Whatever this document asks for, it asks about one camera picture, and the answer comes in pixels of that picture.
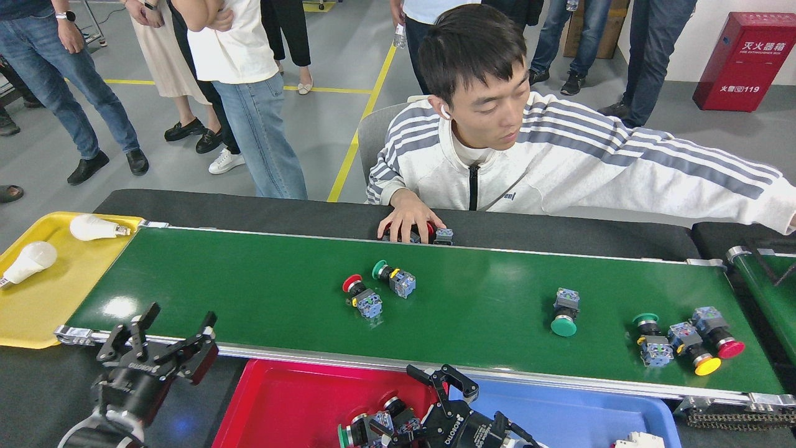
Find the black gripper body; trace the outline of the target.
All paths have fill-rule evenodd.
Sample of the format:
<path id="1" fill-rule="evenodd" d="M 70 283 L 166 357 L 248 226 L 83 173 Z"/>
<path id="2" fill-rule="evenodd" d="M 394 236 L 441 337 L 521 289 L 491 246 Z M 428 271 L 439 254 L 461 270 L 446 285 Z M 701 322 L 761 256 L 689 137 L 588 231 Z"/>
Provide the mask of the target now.
<path id="1" fill-rule="evenodd" d="M 526 447 L 512 421 L 500 411 L 490 419 L 477 411 L 434 409 L 435 447 Z"/>
<path id="2" fill-rule="evenodd" d="M 101 363 L 107 371 L 96 384 L 96 414 L 125 431 L 151 425 L 175 379 L 175 363 Z"/>

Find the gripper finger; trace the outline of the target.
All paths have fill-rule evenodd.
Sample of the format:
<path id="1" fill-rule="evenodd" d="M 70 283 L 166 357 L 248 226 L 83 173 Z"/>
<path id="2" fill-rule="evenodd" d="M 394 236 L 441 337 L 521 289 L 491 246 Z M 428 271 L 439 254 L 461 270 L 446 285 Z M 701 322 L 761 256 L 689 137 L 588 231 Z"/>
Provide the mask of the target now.
<path id="1" fill-rule="evenodd" d="M 159 369 L 153 352 L 147 348 L 146 330 L 150 328 L 161 307 L 153 302 L 147 311 L 133 317 L 130 324 L 118 324 L 97 354 L 96 360 L 106 368 Z"/>
<path id="2" fill-rule="evenodd" d="M 443 447 L 443 418 L 367 417 L 367 447 Z"/>
<path id="3" fill-rule="evenodd" d="M 435 389 L 438 395 L 438 402 L 447 419 L 453 416 L 453 408 L 450 405 L 449 394 L 445 391 L 443 385 L 460 390 L 466 403 L 472 403 L 478 399 L 479 386 L 477 383 L 450 366 L 450 364 L 443 364 L 439 370 L 430 373 L 409 364 L 406 366 L 406 372 L 412 379 L 419 381 L 422 385 L 432 386 Z"/>
<path id="4" fill-rule="evenodd" d="M 199 385 L 216 360 L 218 348 L 215 341 L 215 312 L 208 312 L 201 328 L 189 338 L 171 344 L 151 343 L 154 355 L 148 375 L 159 381 L 171 381 L 182 377 L 193 385 Z"/>

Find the seated person's right hand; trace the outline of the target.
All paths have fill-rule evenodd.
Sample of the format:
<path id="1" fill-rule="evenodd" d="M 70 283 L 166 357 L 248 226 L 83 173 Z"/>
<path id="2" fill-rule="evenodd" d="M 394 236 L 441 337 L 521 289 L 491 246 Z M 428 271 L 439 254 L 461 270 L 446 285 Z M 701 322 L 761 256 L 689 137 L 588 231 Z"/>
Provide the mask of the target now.
<path id="1" fill-rule="evenodd" d="M 432 222 L 436 228 L 447 226 L 432 210 L 420 200 L 411 190 L 397 189 L 391 196 L 389 204 L 394 210 L 380 222 L 376 238 L 383 238 L 389 225 L 390 241 L 398 240 L 409 242 L 412 227 L 416 226 L 420 235 L 420 242 L 429 243 L 428 224 Z"/>

